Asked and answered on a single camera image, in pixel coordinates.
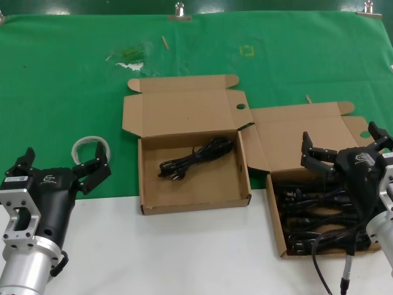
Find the cardboard box lid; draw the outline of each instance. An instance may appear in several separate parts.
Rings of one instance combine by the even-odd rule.
[[[123,129],[141,137],[239,130],[252,123],[236,75],[131,79],[141,92],[124,98]]]
[[[316,148],[339,151],[370,144],[372,138],[360,136],[367,131],[365,119],[343,116],[353,110],[347,101],[252,109],[255,125],[241,132],[248,167],[270,172],[302,168],[304,131]]]

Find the wooden stick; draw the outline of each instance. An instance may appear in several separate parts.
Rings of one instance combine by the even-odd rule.
[[[311,101],[310,97],[308,96],[308,94],[306,95],[306,98],[307,98],[308,103],[313,103],[313,102]]]
[[[165,40],[164,36],[162,36],[162,41],[164,41],[166,49],[169,50],[168,43],[166,43],[166,40]]]

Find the connector cable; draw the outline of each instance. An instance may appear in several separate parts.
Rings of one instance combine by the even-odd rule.
[[[187,157],[169,160],[160,164],[161,173],[159,177],[170,176],[172,180],[181,180],[185,172],[191,165],[202,162],[209,162],[221,158],[228,154],[233,148],[233,143],[227,137],[213,138],[207,146],[195,151],[192,148],[192,154]]]

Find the green fabric backdrop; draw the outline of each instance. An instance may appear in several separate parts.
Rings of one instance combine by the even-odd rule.
[[[112,176],[89,198],[138,195],[137,138],[122,131],[133,77],[236,74],[252,108],[349,100],[393,132],[391,43],[380,20],[351,12],[20,16],[0,27],[0,56],[0,171],[28,146],[37,168],[71,167],[72,145],[102,136]],[[116,65],[134,60],[140,72]]]

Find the cardboard box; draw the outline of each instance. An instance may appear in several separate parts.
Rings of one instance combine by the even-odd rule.
[[[252,123],[235,75],[131,79],[141,94],[124,99],[123,129],[138,141],[139,195],[144,214],[243,207],[251,187],[238,130]],[[159,178],[159,165],[185,157],[217,136],[235,143],[212,162],[190,167],[181,181]]]
[[[281,228],[273,184],[276,181],[298,181],[319,177],[300,165],[303,132],[307,131],[317,148],[336,151],[366,146],[373,140],[360,134],[367,131],[363,117],[344,116],[354,110],[350,102],[314,103],[277,108],[251,109],[255,125],[242,133],[249,168],[269,171],[267,197],[278,253],[288,257]],[[366,252],[375,252],[372,244]],[[342,254],[332,250],[330,254]]]

